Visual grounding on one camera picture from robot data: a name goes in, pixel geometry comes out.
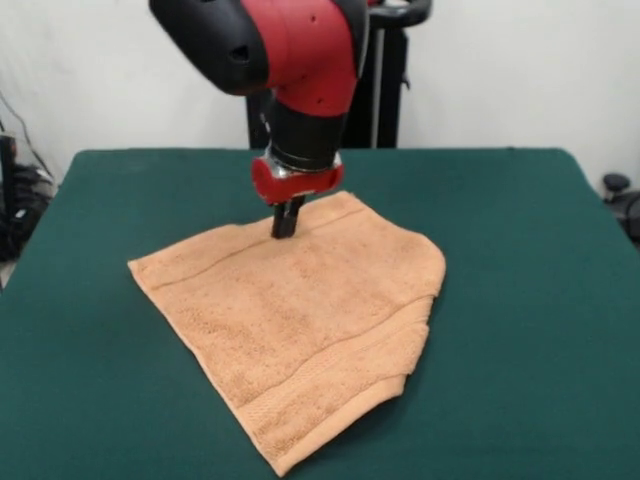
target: green table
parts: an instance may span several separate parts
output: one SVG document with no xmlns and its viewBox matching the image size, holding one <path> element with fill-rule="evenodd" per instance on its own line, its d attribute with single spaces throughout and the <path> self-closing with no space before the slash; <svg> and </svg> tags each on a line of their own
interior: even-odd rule
<svg viewBox="0 0 640 480">
<path fill-rule="evenodd" d="M 0 298 L 0 478 L 268 479 L 126 262 L 270 214 L 246 151 L 85 152 Z M 640 478 L 640 257 L 559 150 L 347 151 L 448 272 L 406 393 L 295 479 Z"/>
</svg>

